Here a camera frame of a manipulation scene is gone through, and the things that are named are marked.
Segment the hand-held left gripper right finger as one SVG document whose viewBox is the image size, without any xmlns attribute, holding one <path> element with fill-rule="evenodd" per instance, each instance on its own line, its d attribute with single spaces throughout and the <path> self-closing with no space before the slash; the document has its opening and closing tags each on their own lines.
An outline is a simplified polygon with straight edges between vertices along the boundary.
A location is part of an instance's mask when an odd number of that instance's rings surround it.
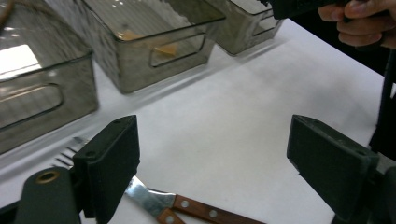
<svg viewBox="0 0 396 224">
<path fill-rule="evenodd" d="M 343 221 L 361 209 L 361 197 L 379 157 L 320 120 L 291 118 L 287 158 Z"/>
</svg>

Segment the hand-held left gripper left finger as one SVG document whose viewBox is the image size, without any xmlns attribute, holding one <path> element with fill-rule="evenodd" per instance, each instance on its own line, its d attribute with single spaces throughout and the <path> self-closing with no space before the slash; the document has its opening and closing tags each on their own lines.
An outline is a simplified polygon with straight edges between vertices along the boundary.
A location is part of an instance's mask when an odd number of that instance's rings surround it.
<svg viewBox="0 0 396 224">
<path fill-rule="evenodd" d="M 135 115 L 111 121 L 73 156 L 85 217 L 107 224 L 140 162 Z"/>
</svg>

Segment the transparent grey storage bin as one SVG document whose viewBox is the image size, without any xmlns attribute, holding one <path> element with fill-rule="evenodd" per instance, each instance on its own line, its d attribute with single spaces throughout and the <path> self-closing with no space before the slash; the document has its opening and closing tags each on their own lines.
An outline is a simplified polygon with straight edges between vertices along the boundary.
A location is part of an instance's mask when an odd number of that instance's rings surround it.
<svg viewBox="0 0 396 224">
<path fill-rule="evenodd" d="M 237 55 L 275 37 L 282 21 L 274 18 L 272 6 L 260 0 L 207 0 L 226 17 L 217 43 Z"/>
<path fill-rule="evenodd" d="M 45 0 L 0 0 L 0 155 L 97 108 L 92 49 Z"/>
<path fill-rule="evenodd" d="M 206 0 L 46 0 L 93 49 L 122 93 L 146 88 L 208 62 L 225 16 Z M 130 29 L 143 38 L 123 41 Z M 154 51 L 177 44 L 177 54 Z"/>
</svg>

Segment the wooden-handled fork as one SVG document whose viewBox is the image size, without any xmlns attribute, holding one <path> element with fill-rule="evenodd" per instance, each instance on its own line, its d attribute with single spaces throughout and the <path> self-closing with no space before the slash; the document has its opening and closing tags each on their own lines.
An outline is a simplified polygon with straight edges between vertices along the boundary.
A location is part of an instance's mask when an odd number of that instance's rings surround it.
<svg viewBox="0 0 396 224">
<path fill-rule="evenodd" d="M 72 157 L 89 143 L 88 139 L 80 137 L 74 137 L 73 140 L 76 143 L 61 151 L 54 158 L 53 166 L 73 167 Z M 174 201 L 171 199 L 172 193 L 155 192 L 134 176 L 125 190 L 125 195 L 153 216 L 159 224 L 185 224 L 169 207 L 169 203 Z"/>
</svg>

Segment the wooden-handled knife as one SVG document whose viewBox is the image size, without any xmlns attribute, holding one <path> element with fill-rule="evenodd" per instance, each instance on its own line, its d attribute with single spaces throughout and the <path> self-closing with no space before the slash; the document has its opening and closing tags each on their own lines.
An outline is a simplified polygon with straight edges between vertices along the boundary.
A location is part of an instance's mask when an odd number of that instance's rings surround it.
<svg viewBox="0 0 396 224">
<path fill-rule="evenodd" d="M 163 192 L 156 189 L 151 190 L 161 193 L 172 193 Z M 176 215 L 177 212 L 180 212 L 209 222 L 211 224 L 265 224 L 264 222 L 261 222 L 259 220 L 237 215 L 235 213 L 217 208 L 206 203 L 195 201 L 191 198 L 179 194 L 172 193 L 171 199 L 173 199 L 174 201 L 169 203 L 169 207 Z"/>
</svg>

